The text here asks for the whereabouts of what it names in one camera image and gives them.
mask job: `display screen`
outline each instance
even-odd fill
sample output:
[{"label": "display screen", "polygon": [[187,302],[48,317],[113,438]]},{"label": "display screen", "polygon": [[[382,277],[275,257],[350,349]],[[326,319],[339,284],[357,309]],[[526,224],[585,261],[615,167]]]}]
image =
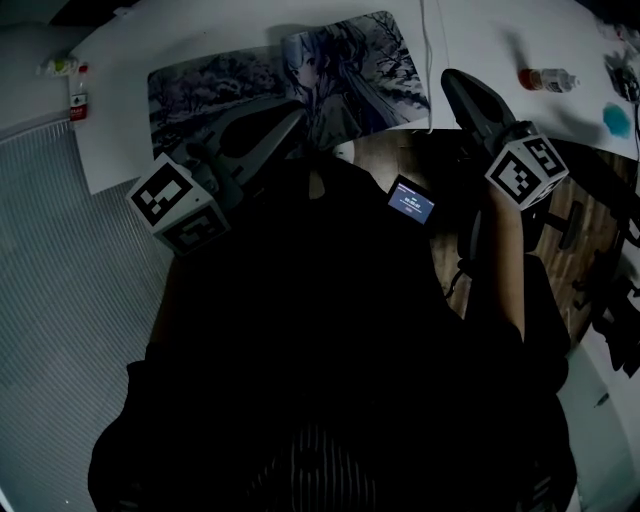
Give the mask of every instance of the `display screen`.
[{"label": "display screen", "polygon": [[389,206],[417,220],[420,224],[427,222],[433,210],[431,201],[402,183],[398,183],[391,194]]}]

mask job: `wooden floor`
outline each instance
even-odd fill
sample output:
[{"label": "wooden floor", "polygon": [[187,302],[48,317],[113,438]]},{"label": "wooden floor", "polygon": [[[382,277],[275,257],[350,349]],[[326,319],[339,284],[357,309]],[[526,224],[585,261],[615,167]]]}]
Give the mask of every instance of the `wooden floor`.
[{"label": "wooden floor", "polygon": [[[426,135],[424,132],[412,134],[406,130],[392,130],[359,139],[356,141],[355,164],[369,171],[385,191],[389,190],[398,173],[430,189],[430,173],[435,171],[430,168],[431,162],[438,162],[440,159],[425,160],[420,155],[424,155],[425,148],[427,153],[433,155],[447,151],[437,137],[430,137],[433,135]],[[605,152],[599,152],[599,155],[620,176],[627,176],[629,169],[635,171],[636,163],[631,160]],[[584,204],[582,231],[577,242],[570,249],[561,251],[558,249],[560,233],[545,226],[535,254],[545,265],[558,308],[575,344],[579,342],[580,333],[588,322],[590,307],[579,311],[574,306],[575,301],[582,300],[582,294],[573,289],[572,283],[586,277],[596,250],[609,250],[615,241],[617,227],[609,210],[569,178],[554,191],[551,213],[566,218],[574,200]],[[446,229],[438,230],[431,241],[431,248],[436,273],[443,291],[446,292],[458,271],[457,234]],[[449,299],[449,305],[460,316],[465,313],[469,286],[470,279],[463,276],[456,292]]]}]

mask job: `blue object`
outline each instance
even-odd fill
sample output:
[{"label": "blue object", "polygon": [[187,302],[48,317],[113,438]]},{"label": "blue object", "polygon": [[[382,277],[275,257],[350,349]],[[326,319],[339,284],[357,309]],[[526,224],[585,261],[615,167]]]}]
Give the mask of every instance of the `blue object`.
[{"label": "blue object", "polygon": [[631,135],[631,119],[618,105],[607,103],[603,110],[603,119],[614,137],[628,139]]}]

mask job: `anime girl illustration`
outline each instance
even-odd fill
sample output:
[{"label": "anime girl illustration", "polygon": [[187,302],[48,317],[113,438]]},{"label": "anime girl illustration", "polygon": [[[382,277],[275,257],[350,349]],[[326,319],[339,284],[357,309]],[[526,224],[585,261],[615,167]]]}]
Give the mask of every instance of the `anime girl illustration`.
[{"label": "anime girl illustration", "polygon": [[[388,16],[393,23],[392,29],[397,30],[393,18]],[[399,73],[406,74],[409,68],[421,93],[406,47],[406,56],[401,53],[404,41],[399,32],[395,42],[384,40],[384,32],[382,37],[376,34],[377,43],[371,45],[367,44],[365,33],[353,21],[296,34],[283,42],[287,96],[295,97],[305,105],[307,142],[315,149],[328,149],[406,123],[412,120],[409,117],[415,119],[426,115],[421,112],[408,117],[405,114],[407,108],[403,111],[398,108],[398,90],[385,90],[380,86],[385,81],[391,83]],[[386,68],[374,55],[380,52],[392,60]]]}]

